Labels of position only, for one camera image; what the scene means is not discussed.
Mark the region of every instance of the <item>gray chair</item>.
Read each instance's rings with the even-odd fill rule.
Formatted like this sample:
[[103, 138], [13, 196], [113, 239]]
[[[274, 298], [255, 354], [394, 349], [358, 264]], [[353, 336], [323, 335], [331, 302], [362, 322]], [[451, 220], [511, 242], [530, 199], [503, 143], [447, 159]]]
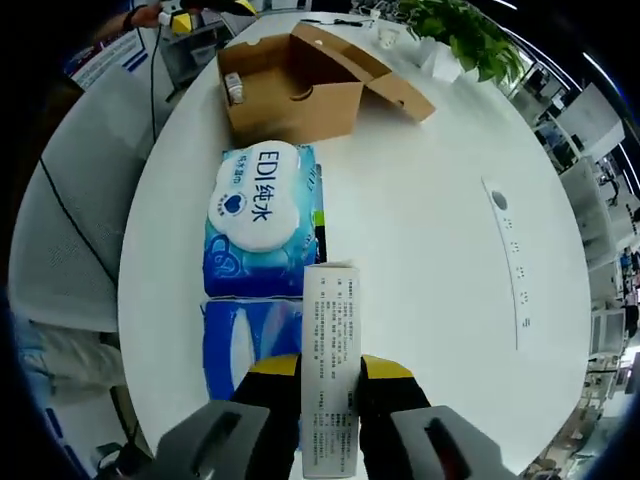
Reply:
[[[42, 154], [61, 200], [115, 279], [153, 146], [150, 109], [144, 84], [113, 66], [78, 100]], [[155, 110], [160, 131], [170, 108], [157, 100]], [[16, 220], [8, 297], [16, 314], [40, 323], [117, 330], [116, 285], [65, 216], [40, 164]]]

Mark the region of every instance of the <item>blue plastic packaging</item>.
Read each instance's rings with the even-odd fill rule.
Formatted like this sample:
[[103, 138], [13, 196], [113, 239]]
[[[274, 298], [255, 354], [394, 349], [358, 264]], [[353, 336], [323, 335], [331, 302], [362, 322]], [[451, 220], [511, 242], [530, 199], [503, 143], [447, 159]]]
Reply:
[[299, 300], [207, 302], [202, 358], [210, 398], [229, 400], [256, 361], [300, 353], [301, 335]]
[[205, 225], [210, 297], [299, 297], [315, 261], [313, 147], [268, 141], [224, 153]]

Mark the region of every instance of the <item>cardboard box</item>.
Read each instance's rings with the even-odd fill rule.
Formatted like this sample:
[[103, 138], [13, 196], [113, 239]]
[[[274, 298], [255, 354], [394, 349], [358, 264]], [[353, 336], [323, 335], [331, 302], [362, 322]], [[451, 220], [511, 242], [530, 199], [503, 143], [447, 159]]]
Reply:
[[242, 43], [218, 53], [221, 82], [237, 72], [244, 103], [222, 88], [234, 146], [264, 140], [310, 143], [352, 132], [364, 86], [416, 121], [435, 108], [409, 83], [371, 55], [304, 23], [292, 33]]

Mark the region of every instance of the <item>white round table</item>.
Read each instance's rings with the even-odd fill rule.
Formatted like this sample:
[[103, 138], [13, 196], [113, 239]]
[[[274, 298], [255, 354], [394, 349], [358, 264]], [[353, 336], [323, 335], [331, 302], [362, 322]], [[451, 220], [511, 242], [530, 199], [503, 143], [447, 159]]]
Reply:
[[[290, 32], [309, 17], [336, 16], [266, 16], [234, 42]], [[364, 28], [322, 28], [387, 63], [437, 109], [416, 125], [365, 93], [353, 134], [315, 144], [329, 260], [352, 260], [361, 272], [362, 351], [411, 369], [432, 404], [452, 407], [488, 434], [519, 473], [575, 407], [587, 363], [587, 268], [560, 180], [491, 82], [427, 78], [410, 61], [417, 43], [406, 32], [383, 51]], [[212, 61], [162, 130], [127, 223], [120, 338], [153, 451], [208, 400], [203, 236], [221, 152], [231, 147], [225, 115]], [[535, 328], [527, 352], [515, 348], [507, 260], [483, 179], [506, 192], [530, 266]], [[358, 477], [366, 478], [361, 459]], [[299, 460], [291, 478], [301, 478]]]

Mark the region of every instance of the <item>white label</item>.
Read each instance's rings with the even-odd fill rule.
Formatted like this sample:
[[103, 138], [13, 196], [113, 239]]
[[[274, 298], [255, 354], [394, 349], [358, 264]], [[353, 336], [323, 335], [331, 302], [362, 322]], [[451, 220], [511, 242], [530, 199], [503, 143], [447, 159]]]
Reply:
[[358, 270], [305, 268], [302, 324], [302, 468], [306, 478], [352, 477], [358, 458]]

